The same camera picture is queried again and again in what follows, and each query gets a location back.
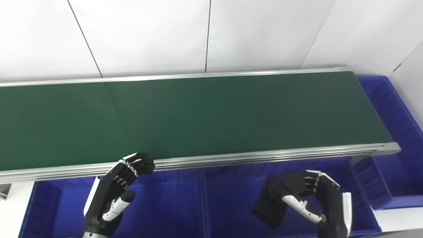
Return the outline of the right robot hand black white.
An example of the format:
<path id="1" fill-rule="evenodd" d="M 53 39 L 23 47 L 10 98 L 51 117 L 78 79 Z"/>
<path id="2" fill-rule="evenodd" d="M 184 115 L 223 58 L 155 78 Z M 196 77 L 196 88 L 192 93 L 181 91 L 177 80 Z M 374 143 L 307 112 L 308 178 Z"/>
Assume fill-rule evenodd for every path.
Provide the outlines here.
<path id="1" fill-rule="evenodd" d="M 348 238 L 352 227 L 352 196 L 322 171 L 288 171 L 282 175 L 281 201 L 318 227 L 319 238 Z M 315 214 L 305 196 L 314 196 L 323 206 Z"/>

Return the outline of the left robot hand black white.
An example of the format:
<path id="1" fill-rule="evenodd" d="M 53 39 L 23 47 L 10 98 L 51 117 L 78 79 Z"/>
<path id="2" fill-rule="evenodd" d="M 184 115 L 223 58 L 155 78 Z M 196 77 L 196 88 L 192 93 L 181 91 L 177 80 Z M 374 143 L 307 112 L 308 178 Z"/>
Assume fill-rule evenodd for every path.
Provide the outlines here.
<path id="1" fill-rule="evenodd" d="M 83 209 L 83 237 L 111 237 L 121 223 L 123 210 L 135 198 L 135 191 L 128 188 L 139 175 L 151 174 L 154 169 L 154 160 L 138 152 L 123 157 L 103 177 L 97 176 Z"/>

